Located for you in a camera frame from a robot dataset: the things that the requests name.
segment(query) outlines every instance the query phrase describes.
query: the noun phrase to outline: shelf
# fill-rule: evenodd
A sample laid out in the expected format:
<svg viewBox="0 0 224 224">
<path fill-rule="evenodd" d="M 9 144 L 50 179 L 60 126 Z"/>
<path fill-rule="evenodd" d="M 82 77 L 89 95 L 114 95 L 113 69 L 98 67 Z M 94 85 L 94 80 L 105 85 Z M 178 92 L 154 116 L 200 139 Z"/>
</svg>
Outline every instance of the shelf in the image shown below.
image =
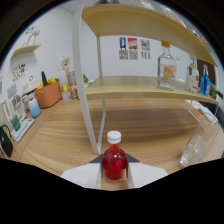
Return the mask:
<svg viewBox="0 0 224 224">
<path fill-rule="evenodd" d="M 33 52 L 40 46 L 41 46 L 40 44 L 36 44 L 36 45 L 29 45 L 29 46 L 18 48 L 14 51 L 11 58 L 14 58 L 18 55 L 25 54 L 25 53 L 28 53 L 28 52 Z"/>
<path fill-rule="evenodd" d="M 86 88 L 87 100 L 120 98 L 167 98 L 186 99 L 218 104 L 213 98 L 184 89 L 185 83 L 176 81 L 175 90 L 156 86 L 156 77 L 147 76 L 105 76 L 96 79 Z"/>
<path fill-rule="evenodd" d="M 98 5 L 85 7 L 82 18 L 97 37 L 130 35 L 166 40 L 196 58 L 217 66 L 204 45 L 190 31 L 153 10 L 121 4 Z"/>
</svg>

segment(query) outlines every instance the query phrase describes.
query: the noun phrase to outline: clear glass bottle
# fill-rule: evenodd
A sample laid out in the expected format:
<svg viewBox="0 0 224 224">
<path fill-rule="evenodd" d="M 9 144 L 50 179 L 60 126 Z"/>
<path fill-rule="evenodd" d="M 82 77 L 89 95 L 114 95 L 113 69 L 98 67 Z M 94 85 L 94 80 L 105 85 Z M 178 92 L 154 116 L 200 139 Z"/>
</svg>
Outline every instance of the clear glass bottle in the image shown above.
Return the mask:
<svg viewBox="0 0 224 224">
<path fill-rule="evenodd" d="M 170 43 L 161 41 L 163 54 L 158 58 L 158 86 L 168 90 L 174 90 L 176 80 L 176 61 L 170 55 Z"/>
<path fill-rule="evenodd" d="M 121 133 L 110 131 L 107 134 L 109 149 L 103 154 L 103 169 L 106 179 L 109 181 L 119 181 L 124 177 L 127 157 L 125 152 L 120 149 Z"/>
<path fill-rule="evenodd" d="M 193 93 L 198 92 L 199 71 L 195 65 L 195 56 L 190 55 L 192 63 L 187 67 L 185 89 Z"/>
<path fill-rule="evenodd" d="M 203 76 L 201 77 L 201 87 L 200 93 L 204 94 L 205 96 L 209 96 L 210 91 L 210 80 L 208 77 L 208 67 L 207 65 L 203 65 Z"/>
</svg>

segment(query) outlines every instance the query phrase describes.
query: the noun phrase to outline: jar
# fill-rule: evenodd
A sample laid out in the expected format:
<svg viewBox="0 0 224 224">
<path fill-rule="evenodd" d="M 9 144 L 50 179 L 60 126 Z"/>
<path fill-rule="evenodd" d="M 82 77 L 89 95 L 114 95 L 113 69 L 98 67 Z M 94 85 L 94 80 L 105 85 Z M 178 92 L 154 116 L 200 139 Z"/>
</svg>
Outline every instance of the jar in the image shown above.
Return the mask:
<svg viewBox="0 0 224 224">
<path fill-rule="evenodd" d="M 120 149 L 121 133 L 110 131 L 107 134 L 109 148 L 104 152 L 102 162 L 103 170 L 107 180 L 119 181 L 124 177 L 127 165 L 125 152 Z"/>
</svg>

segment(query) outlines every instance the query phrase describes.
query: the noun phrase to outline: box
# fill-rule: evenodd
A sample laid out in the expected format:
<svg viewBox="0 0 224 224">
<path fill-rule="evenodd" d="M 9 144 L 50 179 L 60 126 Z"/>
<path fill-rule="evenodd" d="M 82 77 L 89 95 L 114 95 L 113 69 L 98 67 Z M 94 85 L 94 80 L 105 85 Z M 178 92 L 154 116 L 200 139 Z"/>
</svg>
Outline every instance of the box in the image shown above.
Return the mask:
<svg viewBox="0 0 224 224">
<path fill-rule="evenodd" d="M 41 89 L 36 89 L 34 93 L 40 108 L 51 107 L 61 99 L 59 81 Z"/>
</svg>

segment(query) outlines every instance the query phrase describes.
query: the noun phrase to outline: clear plastic container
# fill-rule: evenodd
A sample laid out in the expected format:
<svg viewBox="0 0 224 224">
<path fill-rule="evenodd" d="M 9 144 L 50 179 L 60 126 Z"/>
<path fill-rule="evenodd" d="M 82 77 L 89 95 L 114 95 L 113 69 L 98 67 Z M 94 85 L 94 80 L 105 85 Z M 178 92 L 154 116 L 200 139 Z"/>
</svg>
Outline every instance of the clear plastic container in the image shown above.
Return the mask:
<svg viewBox="0 0 224 224">
<path fill-rule="evenodd" d="M 123 179 L 127 157 L 125 152 L 120 149 L 121 133 L 118 131 L 110 131 L 107 134 L 109 149 L 103 154 L 103 169 L 107 180 L 119 181 Z"/>
<path fill-rule="evenodd" d="M 192 63 L 187 67 L 186 74 L 186 85 L 185 89 L 197 93 L 198 92 L 198 82 L 199 82 L 199 71 L 195 65 L 195 56 L 190 55 Z"/>
<path fill-rule="evenodd" d="M 214 115 L 205 113 L 184 149 L 180 164 L 187 167 L 202 162 L 203 157 L 211 148 L 218 130 L 218 120 Z"/>
<path fill-rule="evenodd" d="M 161 41 L 163 47 L 163 54 L 158 58 L 158 87 L 174 90 L 176 80 L 176 61 L 170 55 L 170 43 L 168 41 Z"/>
</svg>

